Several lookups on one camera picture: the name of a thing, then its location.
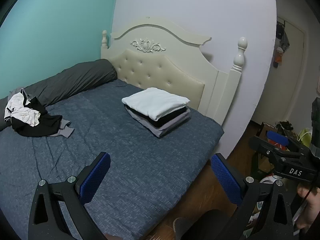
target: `teal wall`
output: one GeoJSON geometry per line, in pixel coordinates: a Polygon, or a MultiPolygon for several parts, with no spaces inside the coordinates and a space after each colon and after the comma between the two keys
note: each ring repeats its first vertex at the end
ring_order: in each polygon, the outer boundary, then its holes
{"type": "Polygon", "coordinates": [[[116,0],[18,0],[0,27],[0,98],[100,58],[116,0]]]}

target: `white door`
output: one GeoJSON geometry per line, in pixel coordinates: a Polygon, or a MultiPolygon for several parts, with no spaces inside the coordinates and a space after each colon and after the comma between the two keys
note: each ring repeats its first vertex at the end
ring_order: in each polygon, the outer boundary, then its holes
{"type": "Polygon", "coordinates": [[[285,32],[290,46],[283,54],[282,64],[279,64],[278,68],[275,68],[273,63],[271,64],[260,101],[251,119],[259,124],[267,122],[274,125],[286,118],[299,78],[303,57],[304,33],[287,21],[285,21],[285,32]]]}

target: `blue bed sheet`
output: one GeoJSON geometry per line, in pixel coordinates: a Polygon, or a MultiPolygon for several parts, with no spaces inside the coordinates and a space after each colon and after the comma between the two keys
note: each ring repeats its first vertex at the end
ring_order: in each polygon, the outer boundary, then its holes
{"type": "MultiPolygon", "coordinates": [[[[134,120],[121,102],[140,89],[121,80],[47,107],[71,120],[70,138],[28,138],[0,132],[0,208],[21,237],[38,181],[64,181],[105,151],[111,168],[86,209],[103,233],[138,240],[173,208],[201,171],[223,134],[197,111],[163,138],[134,120]]],[[[63,208],[72,234],[78,235],[63,208]]]]}

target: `metal bolt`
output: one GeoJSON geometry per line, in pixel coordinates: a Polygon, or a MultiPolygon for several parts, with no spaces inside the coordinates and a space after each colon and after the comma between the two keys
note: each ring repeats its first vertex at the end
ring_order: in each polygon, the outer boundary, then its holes
{"type": "Polygon", "coordinates": [[[43,186],[45,184],[45,180],[41,179],[41,181],[39,181],[39,186],[43,186]]]}
{"type": "Polygon", "coordinates": [[[246,177],[245,180],[246,180],[247,182],[249,182],[249,183],[254,182],[253,177],[246,177]]]}
{"type": "Polygon", "coordinates": [[[70,176],[69,178],[68,178],[68,182],[69,183],[72,183],[72,182],[74,182],[76,180],[76,177],[75,176],[70,176]]]}
{"type": "Polygon", "coordinates": [[[278,179],[278,180],[276,180],[276,184],[281,187],[283,185],[283,182],[278,179]]]}

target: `wooden floor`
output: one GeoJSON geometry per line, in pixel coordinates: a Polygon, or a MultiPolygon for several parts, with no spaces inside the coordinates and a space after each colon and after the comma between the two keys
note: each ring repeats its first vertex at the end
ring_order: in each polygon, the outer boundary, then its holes
{"type": "MultiPolygon", "coordinates": [[[[249,148],[248,140],[257,133],[258,129],[259,125],[250,122],[242,138],[227,159],[228,163],[237,168],[244,176],[250,175],[251,158],[254,153],[249,148]]],[[[179,203],[145,239],[174,240],[172,223],[177,217],[185,217],[196,221],[202,214],[211,209],[220,209],[231,216],[235,208],[236,205],[229,202],[208,162],[179,203]]]]}

